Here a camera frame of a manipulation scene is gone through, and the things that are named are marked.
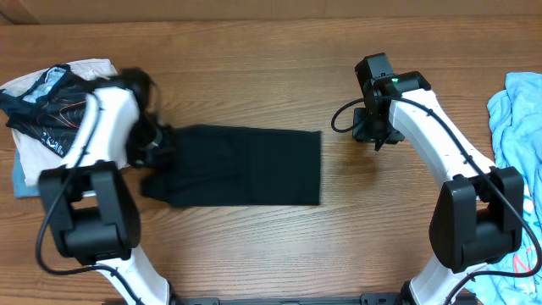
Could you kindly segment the black t-shirt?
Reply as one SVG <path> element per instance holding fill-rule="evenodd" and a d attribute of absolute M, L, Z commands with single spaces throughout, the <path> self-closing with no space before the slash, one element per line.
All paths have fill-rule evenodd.
<path fill-rule="evenodd" d="M 174 131 L 171 165 L 141 181 L 143 197 L 192 206 L 318 206 L 321 134 L 193 125 Z"/>

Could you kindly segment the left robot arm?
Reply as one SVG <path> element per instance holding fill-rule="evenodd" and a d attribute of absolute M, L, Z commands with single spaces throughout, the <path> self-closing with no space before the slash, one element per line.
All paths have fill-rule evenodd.
<path fill-rule="evenodd" d="M 96 271 L 127 304 L 179 304 L 141 246 L 140 214 L 120 173 L 125 165 L 164 169 L 172 162 L 171 129 L 147 112 L 158 85 L 139 68 L 74 81 L 86 93 L 86 111 L 62 164 L 38 180 L 46 214 L 37 264 L 56 276 Z"/>

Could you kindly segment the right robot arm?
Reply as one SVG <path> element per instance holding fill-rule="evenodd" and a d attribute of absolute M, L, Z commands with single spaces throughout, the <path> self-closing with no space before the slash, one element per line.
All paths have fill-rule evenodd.
<path fill-rule="evenodd" d="M 433 255 L 423 271 L 387 303 L 442 304 L 454 300 L 462 280 L 484 271 L 522 244 L 523 178 L 499 169 L 455 127 L 431 85 L 417 71 L 396 74 L 383 53 L 355 68 L 364 97 L 352 136 L 377 148 L 408 140 L 440 190 L 429 225 Z"/>

